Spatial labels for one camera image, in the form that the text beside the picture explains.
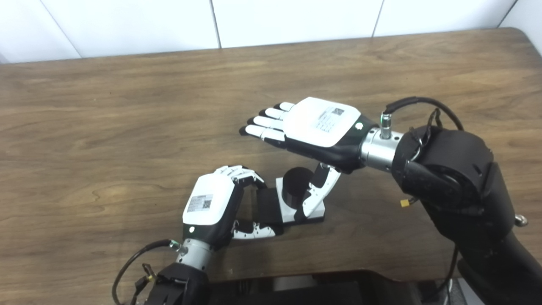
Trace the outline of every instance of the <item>black cylinder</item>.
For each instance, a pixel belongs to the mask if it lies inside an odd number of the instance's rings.
[[[305,167],[294,167],[282,178],[282,199],[292,209],[297,210],[305,199],[308,184],[313,172]]]

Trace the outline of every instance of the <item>metal cylinder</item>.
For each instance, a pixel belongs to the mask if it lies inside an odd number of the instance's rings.
[[[380,115],[380,138],[384,140],[391,138],[391,115],[384,112]]]
[[[402,133],[390,131],[389,139],[381,136],[380,128],[373,128],[362,143],[362,163],[368,167],[390,172],[395,150],[399,145]]]
[[[177,256],[177,263],[205,270],[211,258],[211,246],[195,239],[185,239]]]

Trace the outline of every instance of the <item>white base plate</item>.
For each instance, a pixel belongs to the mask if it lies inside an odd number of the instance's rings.
[[[282,214],[282,223],[293,223],[295,222],[294,214],[295,210],[289,207],[284,200],[282,199],[282,177],[276,179],[276,192],[279,197],[280,213]],[[320,218],[323,217],[326,213],[326,207],[324,202],[320,203],[314,212],[307,218]]]

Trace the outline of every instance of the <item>black cable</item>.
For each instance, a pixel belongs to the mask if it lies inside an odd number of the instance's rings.
[[[425,303],[425,302],[429,301],[434,296],[439,294],[439,292],[441,292],[442,289],[444,289],[444,287],[447,287],[447,283],[451,280],[451,277],[454,275],[454,270],[455,270],[455,265],[457,263],[457,255],[458,254],[459,254],[459,248],[457,248],[457,246],[455,246],[454,247],[454,254],[451,256],[450,270],[448,271],[448,274],[447,274],[446,278],[444,279],[444,282],[442,282],[442,284],[440,286],[438,286],[438,288],[432,294],[430,294],[428,297],[424,298],[422,300],[422,303]]]
[[[395,101],[395,102],[393,102],[391,104],[388,104],[386,106],[386,110],[384,110],[383,113],[385,115],[390,115],[390,114],[394,113],[396,110],[398,110],[400,108],[403,108],[403,107],[408,106],[408,105],[417,104],[417,103],[430,104],[430,105],[433,105],[433,106],[436,106],[436,107],[440,108],[442,111],[444,111],[444,113],[446,113],[446,115],[452,120],[452,122],[454,122],[454,124],[455,124],[455,126],[457,127],[458,130],[464,130],[463,129],[463,124],[461,124],[461,121],[459,120],[457,115],[455,115],[455,113],[450,108],[448,108],[448,106],[446,106],[442,102],[440,102],[440,101],[438,101],[436,99],[432,99],[432,98],[408,97],[408,98],[400,99],[400,100],[397,100],[397,101]]]
[[[157,242],[150,243],[144,246],[141,250],[137,251],[134,255],[132,255],[132,257],[130,257],[130,259],[124,264],[124,266],[122,266],[119,273],[117,274],[117,277],[115,278],[115,281],[113,282],[113,287],[111,288],[111,295],[113,296],[113,301],[116,305],[122,305],[122,303],[120,303],[119,301],[119,298],[117,297],[117,286],[119,285],[120,279],[124,275],[124,272],[126,272],[126,269],[128,269],[128,267],[134,262],[134,260],[140,257],[143,253],[160,247],[169,247],[170,244],[171,239],[162,239]]]

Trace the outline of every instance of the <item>qr code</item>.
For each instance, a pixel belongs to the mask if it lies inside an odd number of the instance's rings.
[[[343,112],[344,112],[344,110],[339,109],[339,108],[335,108],[335,109],[333,110],[332,114],[340,116],[340,115],[343,114]]]

